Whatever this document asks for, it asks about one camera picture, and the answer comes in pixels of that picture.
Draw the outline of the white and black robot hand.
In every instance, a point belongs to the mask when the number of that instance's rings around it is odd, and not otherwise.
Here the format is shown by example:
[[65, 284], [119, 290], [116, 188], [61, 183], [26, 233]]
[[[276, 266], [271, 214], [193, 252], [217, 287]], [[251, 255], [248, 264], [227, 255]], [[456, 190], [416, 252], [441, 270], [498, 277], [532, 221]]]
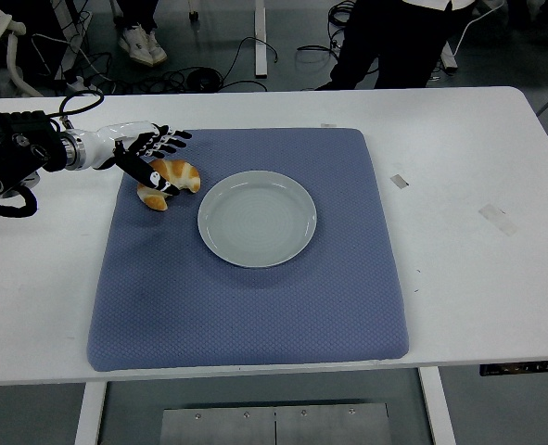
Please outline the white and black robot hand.
[[138, 183], [167, 195], [178, 195], [179, 189], [149, 165], [144, 157], [162, 159], [177, 148], [186, 147], [191, 134], [173, 130], [168, 125], [149, 121], [128, 122], [105, 126], [96, 132], [77, 135], [83, 144], [81, 169], [104, 170], [113, 165], [133, 177]]

